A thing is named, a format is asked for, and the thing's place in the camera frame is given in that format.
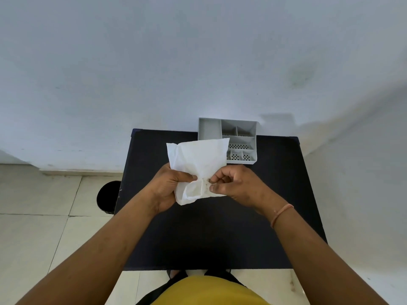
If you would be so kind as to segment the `person's right forearm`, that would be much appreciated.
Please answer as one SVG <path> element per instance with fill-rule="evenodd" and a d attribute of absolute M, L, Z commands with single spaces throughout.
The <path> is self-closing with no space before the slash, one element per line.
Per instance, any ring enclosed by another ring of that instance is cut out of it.
<path fill-rule="evenodd" d="M 388 305 L 279 195 L 263 215 L 311 305 Z"/>

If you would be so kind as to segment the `black round bin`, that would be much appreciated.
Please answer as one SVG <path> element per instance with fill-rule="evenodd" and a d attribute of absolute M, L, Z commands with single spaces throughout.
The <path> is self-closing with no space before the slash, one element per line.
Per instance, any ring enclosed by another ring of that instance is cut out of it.
<path fill-rule="evenodd" d="M 101 211 L 114 215 L 120 186 L 120 180 L 114 180 L 102 186 L 96 197 L 97 206 Z"/>

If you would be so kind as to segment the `person's right hand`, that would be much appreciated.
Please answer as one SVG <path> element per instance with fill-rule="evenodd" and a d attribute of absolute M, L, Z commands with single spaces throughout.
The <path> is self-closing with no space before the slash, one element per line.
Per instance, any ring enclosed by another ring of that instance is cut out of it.
<path fill-rule="evenodd" d="M 227 165 L 220 168 L 209 183 L 230 183 L 228 194 L 243 206 L 251 207 L 264 214 L 267 202 L 273 196 L 273 191 L 249 168 L 244 165 Z"/>

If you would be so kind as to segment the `yellow shirt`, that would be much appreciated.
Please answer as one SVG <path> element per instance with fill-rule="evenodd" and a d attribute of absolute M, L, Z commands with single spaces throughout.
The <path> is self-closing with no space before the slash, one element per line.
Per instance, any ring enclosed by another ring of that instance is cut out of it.
<path fill-rule="evenodd" d="M 191 276 L 166 289 L 151 305 L 270 305 L 249 288 L 212 276 Z"/>

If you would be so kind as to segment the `person's left forearm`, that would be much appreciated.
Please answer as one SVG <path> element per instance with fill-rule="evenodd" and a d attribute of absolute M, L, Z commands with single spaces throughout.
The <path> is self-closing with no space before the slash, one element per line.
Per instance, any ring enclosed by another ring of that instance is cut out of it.
<path fill-rule="evenodd" d="M 16 305 L 104 305 L 158 209 L 154 195 L 135 195 Z"/>

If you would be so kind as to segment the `person's left hand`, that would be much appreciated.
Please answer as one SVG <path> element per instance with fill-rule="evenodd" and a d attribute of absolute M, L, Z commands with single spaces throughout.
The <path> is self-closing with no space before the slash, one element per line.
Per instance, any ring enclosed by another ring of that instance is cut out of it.
<path fill-rule="evenodd" d="M 168 210 L 176 202 L 178 182 L 172 180 L 172 170 L 170 163 L 166 163 L 142 190 L 142 196 L 154 215 Z"/>

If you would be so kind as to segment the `white paper bag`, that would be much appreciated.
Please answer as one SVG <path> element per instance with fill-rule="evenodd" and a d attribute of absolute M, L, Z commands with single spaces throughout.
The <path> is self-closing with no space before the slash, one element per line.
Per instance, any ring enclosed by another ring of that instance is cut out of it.
<path fill-rule="evenodd" d="M 175 189 L 176 202 L 187 205 L 198 199 L 222 197 L 210 191 L 211 177 L 227 164 L 227 150 L 230 139 L 209 139 L 167 143 L 170 168 L 197 176 L 190 183 L 178 183 Z"/>

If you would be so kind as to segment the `grey plastic compartment organizer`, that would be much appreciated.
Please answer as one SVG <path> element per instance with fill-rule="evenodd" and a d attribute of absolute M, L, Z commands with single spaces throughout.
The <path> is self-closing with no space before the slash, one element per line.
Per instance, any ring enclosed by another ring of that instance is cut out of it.
<path fill-rule="evenodd" d="M 252 165 L 257 161 L 257 121 L 199 118 L 198 140 L 229 139 L 227 164 Z"/>

